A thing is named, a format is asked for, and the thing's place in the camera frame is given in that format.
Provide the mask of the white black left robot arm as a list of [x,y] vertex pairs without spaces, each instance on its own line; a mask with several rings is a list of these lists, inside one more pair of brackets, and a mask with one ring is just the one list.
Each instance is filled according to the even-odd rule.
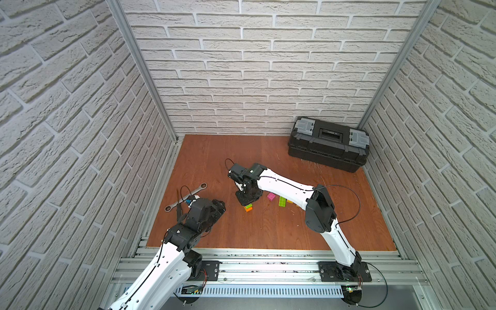
[[189,211],[167,230],[160,249],[128,290],[109,309],[161,309],[190,277],[198,276],[202,255],[193,250],[226,211],[220,200],[188,197]]

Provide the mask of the pink 2x2 lego brick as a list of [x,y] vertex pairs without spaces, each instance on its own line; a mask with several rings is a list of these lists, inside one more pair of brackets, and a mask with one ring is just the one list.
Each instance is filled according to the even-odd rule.
[[270,201],[273,201],[275,198],[276,198],[276,195],[272,192],[270,192],[268,195],[267,195],[267,198],[270,200]]

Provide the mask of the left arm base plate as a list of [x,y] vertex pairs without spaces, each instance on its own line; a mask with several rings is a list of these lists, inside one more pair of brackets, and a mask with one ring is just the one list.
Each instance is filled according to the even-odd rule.
[[218,260],[203,260],[200,265],[192,268],[188,281],[216,282],[220,271],[221,262]]

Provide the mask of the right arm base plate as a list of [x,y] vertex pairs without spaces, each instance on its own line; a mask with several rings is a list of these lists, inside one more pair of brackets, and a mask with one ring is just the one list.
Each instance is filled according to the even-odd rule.
[[337,262],[319,262],[322,282],[371,282],[372,277],[367,263],[356,263],[351,267]]

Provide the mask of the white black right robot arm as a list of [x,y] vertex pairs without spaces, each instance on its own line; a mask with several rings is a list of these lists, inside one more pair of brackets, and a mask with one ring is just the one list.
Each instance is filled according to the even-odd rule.
[[361,278],[362,258],[342,232],[326,186],[304,185],[260,164],[253,164],[250,168],[234,164],[229,168],[228,176],[235,182],[238,188],[236,197],[243,206],[257,201],[265,191],[298,205],[305,211],[306,226],[321,234],[332,250],[336,268],[343,279]]

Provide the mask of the green 2x4 lego brick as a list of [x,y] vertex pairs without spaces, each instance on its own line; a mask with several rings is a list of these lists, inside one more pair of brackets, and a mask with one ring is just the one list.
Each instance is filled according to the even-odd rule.
[[278,206],[279,207],[285,207],[286,204],[287,204],[287,200],[284,197],[280,196],[279,200],[278,200]]

